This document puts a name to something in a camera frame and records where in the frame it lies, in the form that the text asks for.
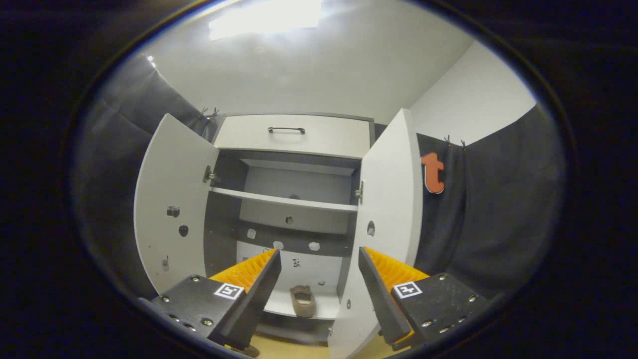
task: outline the open cabinet door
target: open cabinet door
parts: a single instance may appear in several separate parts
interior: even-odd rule
[[[135,241],[158,294],[191,274],[205,275],[204,218],[219,150],[166,114],[151,138],[135,188]],[[179,216],[167,214],[170,206]]]
[[[331,359],[354,355],[380,329],[359,271],[359,247],[369,247],[409,265],[417,256],[423,184],[419,145],[409,110],[401,109],[366,153],[361,161],[361,182],[363,198],[350,269],[339,314],[328,337]]]

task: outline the round hole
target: round hole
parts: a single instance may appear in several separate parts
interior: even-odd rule
[[[370,223],[367,224],[367,235],[370,237],[375,236],[375,223],[372,221],[370,221]]]

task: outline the brown shoe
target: brown shoe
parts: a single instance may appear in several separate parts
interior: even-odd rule
[[[315,296],[309,286],[294,286],[290,288],[292,308],[298,317],[310,318],[316,313]]]
[[[247,346],[244,348],[244,350],[240,350],[237,348],[231,348],[234,351],[238,351],[242,354],[248,355],[248,356],[252,356],[253,358],[256,358],[259,355],[259,349],[255,348],[254,346]]]

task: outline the metal handle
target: metal handle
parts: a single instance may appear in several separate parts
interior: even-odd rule
[[[306,130],[301,127],[269,127],[268,128],[268,132],[272,132],[273,130],[297,130],[301,132],[302,135],[306,133]]]

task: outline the ceiling light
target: ceiling light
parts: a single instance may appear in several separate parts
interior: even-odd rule
[[[211,40],[246,33],[284,33],[317,27],[321,0],[269,0],[227,11],[209,23]]]

